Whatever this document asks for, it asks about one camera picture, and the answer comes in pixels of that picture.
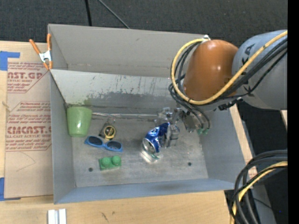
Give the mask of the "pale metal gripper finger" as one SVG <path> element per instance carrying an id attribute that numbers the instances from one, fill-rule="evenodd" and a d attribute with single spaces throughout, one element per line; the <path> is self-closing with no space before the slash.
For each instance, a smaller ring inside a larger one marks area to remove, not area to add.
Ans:
<path id="1" fill-rule="evenodd" d="M 171 145 L 176 145 L 179 138 L 180 129 L 176 125 L 171 126 Z"/>
<path id="2" fill-rule="evenodd" d="M 171 140 L 171 125 L 168 125 L 165 133 L 164 133 L 164 147 L 167 148 L 170 146 Z"/>

